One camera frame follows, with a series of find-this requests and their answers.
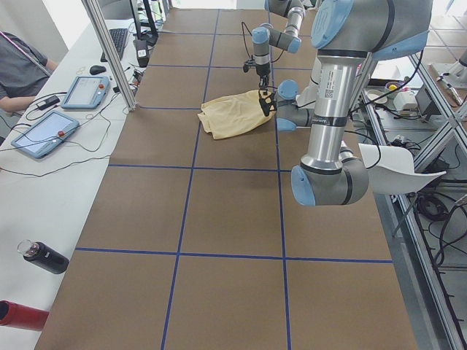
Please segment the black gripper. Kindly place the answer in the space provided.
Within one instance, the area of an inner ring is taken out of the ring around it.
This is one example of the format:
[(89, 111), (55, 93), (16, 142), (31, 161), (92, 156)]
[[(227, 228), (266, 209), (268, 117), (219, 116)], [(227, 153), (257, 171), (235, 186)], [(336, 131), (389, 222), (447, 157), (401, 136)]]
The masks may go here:
[(247, 60), (244, 62), (243, 71), (247, 73), (250, 69), (255, 68), (256, 74), (259, 76), (260, 82), (258, 84), (259, 90), (263, 90), (263, 86), (268, 90), (269, 77), (271, 73), (271, 65), (269, 62), (264, 64), (256, 63), (254, 60)]
[(275, 95), (275, 92), (267, 90), (258, 91), (260, 108), (265, 117), (269, 117), (272, 112), (276, 112), (277, 110), (277, 102), (275, 100)]

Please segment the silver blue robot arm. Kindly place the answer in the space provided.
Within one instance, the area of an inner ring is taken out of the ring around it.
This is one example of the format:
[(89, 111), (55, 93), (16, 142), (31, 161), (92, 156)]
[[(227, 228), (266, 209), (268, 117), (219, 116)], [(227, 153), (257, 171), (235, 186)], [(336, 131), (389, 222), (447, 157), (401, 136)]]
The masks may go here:
[(244, 71), (254, 67), (259, 76), (259, 89), (268, 90), (271, 73), (270, 47), (289, 53), (296, 53), (301, 46), (300, 27), (306, 16), (301, 1), (265, 1), (264, 7), (269, 12), (287, 20), (285, 29), (279, 31), (270, 23), (263, 23), (251, 33), (253, 53), (244, 64)]
[(431, 1), (324, 1), (314, 17), (317, 51), (309, 86), (293, 80), (277, 89), (277, 127), (310, 129), (309, 146), (291, 171), (295, 200), (304, 206), (346, 205), (368, 188), (368, 171), (344, 143), (358, 66), (424, 49)]

